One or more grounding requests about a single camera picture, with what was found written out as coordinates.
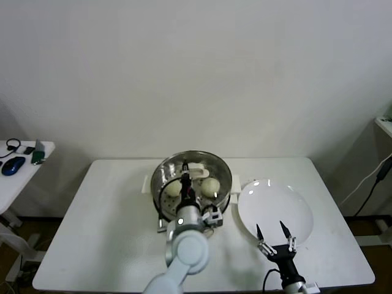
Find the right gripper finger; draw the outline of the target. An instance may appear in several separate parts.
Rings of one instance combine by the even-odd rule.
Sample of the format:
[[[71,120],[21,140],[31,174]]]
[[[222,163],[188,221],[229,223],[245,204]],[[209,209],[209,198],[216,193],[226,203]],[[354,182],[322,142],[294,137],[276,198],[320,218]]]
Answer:
[[[288,227],[280,220],[281,229],[285,238],[287,239],[288,251],[289,252],[296,252],[296,238],[292,236]]]
[[[274,256],[277,254],[277,251],[265,242],[262,231],[258,224],[256,224],[257,229],[257,238],[258,238],[258,248],[265,256]]]

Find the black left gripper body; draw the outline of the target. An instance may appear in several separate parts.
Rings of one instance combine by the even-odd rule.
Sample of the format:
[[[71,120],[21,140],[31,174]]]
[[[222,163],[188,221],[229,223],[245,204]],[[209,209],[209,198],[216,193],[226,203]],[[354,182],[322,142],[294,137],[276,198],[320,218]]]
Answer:
[[[184,208],[186,206],[194,206],[200,209],[200,205],[197,202],[195,191],[192,187],[181,189],[181,201],[178,205],[178,209]]]

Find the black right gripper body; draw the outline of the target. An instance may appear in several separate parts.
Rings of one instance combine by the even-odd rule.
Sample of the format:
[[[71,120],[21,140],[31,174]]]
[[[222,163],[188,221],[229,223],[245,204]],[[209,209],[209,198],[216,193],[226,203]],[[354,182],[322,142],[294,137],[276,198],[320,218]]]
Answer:
[[[305,283],[305,278],[299,274],[293,262],[296,252],[289,251],[288,244],[273,246],[276,252],[268,255],[267,259],[278,266],[282,285],[291,285],[296,282]]]

